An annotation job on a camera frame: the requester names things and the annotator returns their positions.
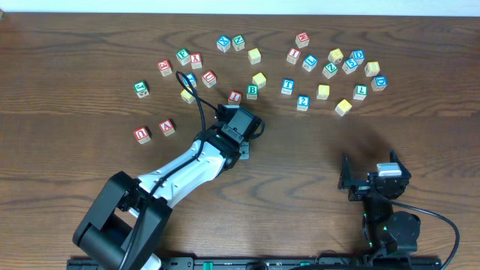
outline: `robotic arm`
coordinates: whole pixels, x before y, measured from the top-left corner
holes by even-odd
[[[201,184],[233,168],[242,156],[241,149],[248,147],[248,142],[259,137],[264,129],[262,119],[239,106],[219,104],[216,119],[218,122],[205,134],[199,133],[184,154],[160,169],[135,179],[124,172],[115,174],[76,229],[73,243],[104,269],[118,269],[134,229],[114,211],[129,211],[139,217],[143,210],[145,214],[131,244],[130,256],[124,261],[124,269],[159,269],[161,261],[153,251],[173,206]],[[260,125],[262,130],[255,134]],[[159,188],[151,195],[159,181],[162,181]]]

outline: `wooden block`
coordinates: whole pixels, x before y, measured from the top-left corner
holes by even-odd
[[[230,95],[228,96],[228,104],[239,105],[240,101],[242,101],[242,93],[238,93],[237,91],[231,91]]]
[[[330,95],[330,86],[328,85],[318,85],[318,91],[316,93],[317,99],[326,100]]]
[[[353,99],[363,101],[367,97],[367,86],[356,85],[353,89]]]
[[[310,105],[310,98],[307,96],[298,96],[297,110],[306,111]]]
[[[170,120],[163,121],[158,126],[165,136],[169,136],[175,132],[175,128],[173,128],[173,124]]]
[[[193,95],[191,95],[187,90],[183,89],[183,91],[181,92],[181,99],[184,100],[186,103],[188,104],[192,104],[192,102],[195,101],[195,97]]]
[[[382,91],[387,85],[387,78],[384,76],[376,76],[372,80],[372,89],[374,91]]]
[[[377,61],[375,62],[368,62],[365,65],[365,75],[367,77],[376,76],[380,72],[380,65]]]
[[[203,74],[202,81],[203,81],[203,83],[205,83],[205,85],[208,88],[210,88],[210,87],[214,86],[215,83],[217,83],[217,77],[215,76],[215,74],[211,70],[209,70],[209,71],[207,71],[207,73]]]
[[[199,53],[190,55],[190,62],[192,63],[193,69],[202,68],[202,57]]]
[[[252,83],[258,86],[258,89],[267,85],[267,78],[263,76],[263,73],[258,73],[257,75],[253,76]]]
[[[150,140],[150,135],[146,127],[141,127],[135,130],[133,134],[135,134],[136,141],[140,144],[144,144]]]
[[[227,50],[230,49],[231,45],[232,43],[230,42],[230,39],[226,35],[221,36],[217,40],[217,48],[224,53],[226,53]]]
[[[338,71],[338,67],[334,63],[328,63],[324,68],[323,68],[323,75],[327,77],[327,79],[332,78]]]
[[[241,34],[233,38],[233,49],[237,52],[245,49],[245,39]]]
[[[308,42],[310,42],[310,37],[308,37],[307,32],[297,34],[297,37],[295,38],[295,43],[297,44],[298,48],[308,46]]]
[[[195,79],[195,75],[193,73],[190,72],[189,74],[187,74],[185,76],[188,78],[188,80],[190,81],[190,83],[192,84],[193,87],[197,87],[197,80]],[[188,87],[187,80],[184,77],[182,77],[181,79],[183,80],[183,83],[185,84],[185,86]]]
[[[343,58],[344,54],[340,49],[334,49],[328,54],[328,60],[334,64],[340,64]]]
[[[349,58],[343,63],[342,69],[343,71],[345,71],[346,74],[351,74],[358,67],[359,67],[359,64],[352,58]]]
[[[163,60],[161,62],[158,62],[158,69],[160,70],[160,73],[162,74],[163,77],[170,75],[172,73],[172,67],[170,66],[170,63],[168,60]]]
[[[281,93],[285,95],[291,95],[293,92],[293,86],[295,86],[293,79],[283,79]]]
[[[297,49],[290,49],[288,55],[286,55],[286,61],[292,64],[296,64],[302,53]]]
[[[147,84],[144,81],[135,83],[133,85],[133,87],[135,88],[136,95],[139,98],[144,98],[144,97],[150,95],[149,94],[149,87],[147,87]]]
[[[350,54],[350,58],[355,60],[357,64],[360,65],[365,60],[365,54],[361,49],[357,49]]]
[[[181,65],[186,65],[190,63],[190,53],[187,51],[187,49],[180,49],[177,52],[177,59],[180,62]]]
[[[248,60],[252,65],[260,63],[260,61],[262,61],[262,54],[257,48],[251,49],[248,51]]]
[[[350,104],[347,100],[342,100],[335,108],[335,112],[337,112],[340,116],[345,116],[350,109],[352,109],[352,104]]]
[[[318,63],[318,59],[313,55],[309,55],[303,61],[302,67],[306,69],[308,72],[310,72],[317,66],[317,63]]]

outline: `blue letter on block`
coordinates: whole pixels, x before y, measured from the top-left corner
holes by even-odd
[[[313,55],[309,55],[305,59],[305,63],[307,63],[307,65],[309,65],[309,66],[315,65],[317,62],[318,62],[318,60]]]
[[[376,86],[387,86],[387,78],[384,76],[375,77]]]

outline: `wooden table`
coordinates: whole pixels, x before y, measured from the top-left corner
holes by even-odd
[[[303,31],[311,41],[301,60],[319,58],[311,73],[285,61]],[[337,190],[341,153],[364,177],[395,149],[413,175],[399,201],[451,218],[462,239],[450,269],[477,269],[479,33],[478,18],[7,13],[0,22],[0,269],[64,269],[67,259],[85,256],[71,237],[107,179],[120,170],[150,172],[188,148],[200,131],[197,107],[156,65],[169,59],[174,71],[192,71],[176,60],[183,47],[202,53],[203,69],[194,73],[213,104],[226,103],[232,90],[245,94],[263,72],[259,100],[241,104],[266,129],[250,160],[174,208],[162,250],[199,257],[364,250],[362,204]],[[216,48],[220,35],[237,34],[245,50]],[[255,47],[262,62],[250,65],[247,50]],[[327,80],[321,70],[337,47],[346,56],[364,50],[389,82],[354,100],[343,118],[337,102],[351,101],[355,84],[371,78],[364,63]],[[201,82],[208,70],[218,77],[213,88]],[[285,77],[296,81],[292,96],[280,93]],[[139,80],[150,96],[135,95]],[[331,86],[327,101],[315,98],[319,83]],[[307,112],[296,111],[300,94],[312,99]],[[213,113],[205,111],[210,125]],[[168,118],[177,131],[165,137],[158,123]],[[143,125],[153,137],[140,145],[133,131]],[[420,218],[417,254],[445,260],[452,229]]]

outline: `green block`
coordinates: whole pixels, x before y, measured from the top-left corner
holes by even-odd
[[[247,94],[258,95],[258,85],[247,85]]]
[[[239,45],[239,44],[245,43],[245,40],[243,39],[242,35],[240,34],[240,35],[233,38],[233,42],[235,42],[236,45]]]
[[[180,59],[180,60],[186,59],[188,56],[190,56],[190,53],[188,53],[187,49],[185,49],[185,48],[180,49],[180,50],[177,52],[177,57],[178,57],[178,59]]]
[[[135,92],[137,92],[137,93],[139,93],[141,91],[149,90],[147,88],[147,85],[143,81],[135,83],[133,85],[133,87],[135,88]]]
[[[213,262],[204,262],[203,270],[213,270]]]
[[[338,67],[334,63],[328,63],[325,68],[327,69],[328,72],[334,73],[336,70],[338,70]]]

